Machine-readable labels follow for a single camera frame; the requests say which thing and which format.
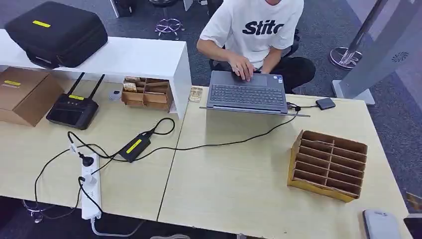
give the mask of laptop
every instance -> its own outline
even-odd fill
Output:
[[[212,71],[207,109],[285,115],[283,77],[254,73],[247,82],[233,72]]]

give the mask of small cardboard tray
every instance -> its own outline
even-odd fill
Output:
[[[359,142],[302,130],[292,146],[287,185],[345,202],[358,199],[367,150]]]
[[[136,85],[136,92],[122,90],[121,101],[127,106],[170,110],[173,95],[167,80],[126,77],[124,82]]]

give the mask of white t-shirt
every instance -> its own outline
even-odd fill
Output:
[[[224,0],[200,35],[217,46],[249,59],[259,69],[270,47],[286,49],[293,44],[304,0]]]

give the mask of black router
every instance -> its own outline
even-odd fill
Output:
[[[101,76],[88,98],[72,95],[84,74],[85,73],[82,73],[79,76],[67,94],[62,94],[56,103],[54,103],[46,117],[50,122],[80,130],[88,128],[98,109],[98,104],[93,101],[92,98],[94,97],[98,86],[101,84],[101,81],[103,81],[104,75]]]

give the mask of black pants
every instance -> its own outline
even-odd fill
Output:
[[[228,63],[226,67],[219,63],[214,67],[214,70],[229,71],[230,68]],[[291,94],[294,88],[311,81],[315,76],[315,71],[315,65],[309,59],[282,57],[270,74],[282,75],[286,94]]]

